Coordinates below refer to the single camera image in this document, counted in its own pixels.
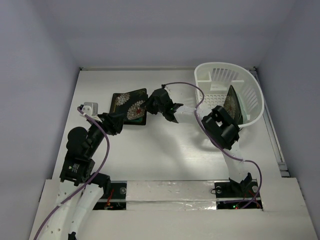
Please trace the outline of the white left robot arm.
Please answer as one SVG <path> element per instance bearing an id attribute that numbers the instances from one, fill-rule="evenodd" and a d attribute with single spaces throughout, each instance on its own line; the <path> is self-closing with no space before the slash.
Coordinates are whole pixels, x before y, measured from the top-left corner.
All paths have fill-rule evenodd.
<path id="1" fill-rule="evenodd" d="M 93 171 L 92 157 L 103 140 L 122 131 L 124 115 L 102 113 L 92 117 L 83 111 L 81 114 L 91 126 L 75 127 L 67 135 L 56 206 L 39 237 L 41 240 L 77 239 L 98 200 L 110 199 L 114 193 L 110 176 Z"/>

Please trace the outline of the green glazed square plate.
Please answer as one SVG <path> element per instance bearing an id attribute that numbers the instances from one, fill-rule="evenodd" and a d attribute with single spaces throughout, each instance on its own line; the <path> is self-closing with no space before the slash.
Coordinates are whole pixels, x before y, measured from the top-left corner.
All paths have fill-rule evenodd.
<path id="1" fill-rule="evenodd" d="M 141 91 L 131 91 L 126 93 L 114 93 L 112 95 L 111 105 L 109 112 L 110 113 L 122 113 L 126 116 L 126 110 L 128 109 L 128 102 L 131 97 L 135 96 L 145 96 L 147 95 L 145 90 Z"/>

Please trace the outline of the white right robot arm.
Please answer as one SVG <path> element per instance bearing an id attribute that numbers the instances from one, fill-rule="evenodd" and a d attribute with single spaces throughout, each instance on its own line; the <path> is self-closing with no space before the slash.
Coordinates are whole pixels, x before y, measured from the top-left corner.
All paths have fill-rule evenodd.
<path id="1" fill-rule="evenodd" d="M 182 103 L 174 103 L 169 93 L 159 88 L 142 103 L 141 108 L 153 115 L 160 113 L 169 122 L 198 125 L 223 154 L 231 192 L 238 198 L 249 197 L 247 191 L 250 190 L 252 175 L 245 169 L 246 161 L 241 157 L 240 128 L 222 106 L 200 109 L 198 106 L 189 107 Z"/>

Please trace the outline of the black floral square plate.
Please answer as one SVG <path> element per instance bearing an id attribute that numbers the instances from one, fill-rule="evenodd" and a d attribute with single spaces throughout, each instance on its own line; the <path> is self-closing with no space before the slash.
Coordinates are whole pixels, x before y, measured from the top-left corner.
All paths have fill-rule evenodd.
<path id="1" fill-rule="evenodd" d="M 125 112 L 125 125 L 145 126 L 147 112 L 141 105 L 148 99 L 147 95 L 133 96 L 128 101 L 128 109 Z"/>

